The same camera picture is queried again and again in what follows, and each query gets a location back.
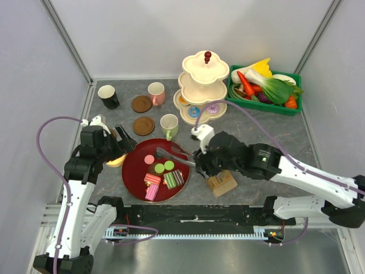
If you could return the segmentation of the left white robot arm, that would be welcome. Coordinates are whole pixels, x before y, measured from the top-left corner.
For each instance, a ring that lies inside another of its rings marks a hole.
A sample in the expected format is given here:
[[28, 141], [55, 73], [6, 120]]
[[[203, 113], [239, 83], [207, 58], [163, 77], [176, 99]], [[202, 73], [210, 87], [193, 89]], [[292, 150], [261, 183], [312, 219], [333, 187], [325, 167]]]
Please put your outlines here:
[[116, 135], [97, 115], [81, 120], [80, 145], [64, 166], [60, 176], [64, 188], [59, 217], [45, 254], [34, 258], [33, 267], [40, 273], [91, 273], [94, 253], [111, 224], [125, 219], [123, 200], [103, 196], [91, 220], [84, 222], [87, 206], [98, 176], [106, 162], [116, 160], [136, 147], [136, 141], [117, 125]]

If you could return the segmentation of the metal serving tongs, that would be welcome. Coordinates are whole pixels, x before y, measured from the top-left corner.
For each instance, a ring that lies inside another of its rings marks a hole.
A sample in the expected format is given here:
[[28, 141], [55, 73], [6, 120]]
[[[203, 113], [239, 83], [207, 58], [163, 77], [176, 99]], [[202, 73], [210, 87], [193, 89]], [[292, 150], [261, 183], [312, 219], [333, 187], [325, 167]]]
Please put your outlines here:
[[177, 161], [181, 164], [184, 164], [184, 165], [192, 167], [192, 168], [196, 167], [196, 164], [194, 162], [191, 162], [189, 160], [185, 160], [183, 158], [179, 158], [178, 156], [175, 156], [175, 155], [171, 154], [170, 152], [164, 150], [161, 147], [158, 147], [156, 149], [155, 155], [156, 155], [157, 158], [166, 158], [168, 160], [174, 160], [174, 161]]

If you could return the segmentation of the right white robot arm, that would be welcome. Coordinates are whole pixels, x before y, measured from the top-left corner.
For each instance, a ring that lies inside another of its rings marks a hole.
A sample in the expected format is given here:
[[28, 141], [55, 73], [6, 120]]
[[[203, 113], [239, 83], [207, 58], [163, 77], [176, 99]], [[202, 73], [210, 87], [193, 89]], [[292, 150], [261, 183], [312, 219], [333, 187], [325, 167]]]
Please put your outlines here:
[[215, 133], [208, 126], [192, 129], [191, 134], [200, 142], [193, 154], [196, 171], [205, 178], [225, 170], [235, 171], [253, 180], [283, 183], [309, 193], [294, 198], [268, 196], [261, 210], [266, 224], [324, 216], [347, 228], [359, 228], [364, 223], [364, 176], [336, 176], [286, 156], [273, 146], [247, 146], [233, 135]]

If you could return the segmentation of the orange glazed donut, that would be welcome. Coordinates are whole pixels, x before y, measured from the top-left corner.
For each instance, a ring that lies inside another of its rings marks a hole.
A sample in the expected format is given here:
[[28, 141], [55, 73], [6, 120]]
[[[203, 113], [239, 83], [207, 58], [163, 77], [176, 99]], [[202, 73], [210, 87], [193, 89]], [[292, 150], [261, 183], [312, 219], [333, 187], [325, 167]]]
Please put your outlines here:
[[179, 102], [182, 106], [188, 106], [189, 105], [189, 103], [182, 96], [179, 97]]

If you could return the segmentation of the purple sprinkled donut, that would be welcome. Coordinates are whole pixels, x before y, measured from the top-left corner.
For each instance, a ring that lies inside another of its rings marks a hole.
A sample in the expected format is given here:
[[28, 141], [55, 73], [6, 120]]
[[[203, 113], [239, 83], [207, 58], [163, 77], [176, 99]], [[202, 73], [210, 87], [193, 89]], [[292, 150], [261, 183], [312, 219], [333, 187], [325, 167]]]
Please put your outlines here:
[[211, 115], [211, 116], [216, 116], [219, 114], [220, 112], [220, 105], [218, 103], [215, 104], [210, 104], [207, 108], [206, 108], [206, 112]]

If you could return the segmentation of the blue white orange donut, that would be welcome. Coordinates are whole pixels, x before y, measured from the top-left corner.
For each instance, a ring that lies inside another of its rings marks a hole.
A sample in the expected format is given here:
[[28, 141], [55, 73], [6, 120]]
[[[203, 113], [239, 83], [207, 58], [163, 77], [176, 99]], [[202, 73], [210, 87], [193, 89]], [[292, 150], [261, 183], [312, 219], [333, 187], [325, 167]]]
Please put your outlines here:
[[200, 116], [200, 109], [197, 106], [192, 106], [188, 109], [188, 115], [192, 119], [196, 119]]

